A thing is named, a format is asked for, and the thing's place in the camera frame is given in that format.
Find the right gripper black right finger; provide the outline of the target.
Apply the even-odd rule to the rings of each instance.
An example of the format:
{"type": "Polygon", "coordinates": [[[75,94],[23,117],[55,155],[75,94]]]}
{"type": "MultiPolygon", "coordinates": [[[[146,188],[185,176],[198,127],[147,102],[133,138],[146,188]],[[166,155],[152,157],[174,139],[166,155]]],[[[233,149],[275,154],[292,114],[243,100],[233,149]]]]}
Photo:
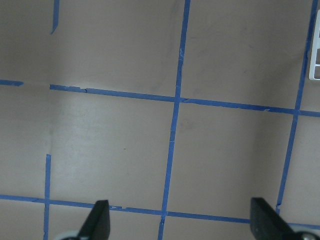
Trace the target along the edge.
{"type": "Polygon", "coordinates": [[[300,239],[300,233],[294,232],[262,197],[250,200],[250,230],[256,240],[300,239]]]}

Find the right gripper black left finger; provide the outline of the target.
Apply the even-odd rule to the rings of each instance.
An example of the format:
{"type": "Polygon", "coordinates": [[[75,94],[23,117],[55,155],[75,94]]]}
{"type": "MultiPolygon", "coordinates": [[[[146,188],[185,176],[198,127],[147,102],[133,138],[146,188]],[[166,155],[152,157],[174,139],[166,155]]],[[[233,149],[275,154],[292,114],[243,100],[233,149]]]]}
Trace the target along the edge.
{"type": "Polygon", "coordinates": [[[79,230],[77,240],[108,240],[111,232],[108,200],[98,200],[79,230]]]}

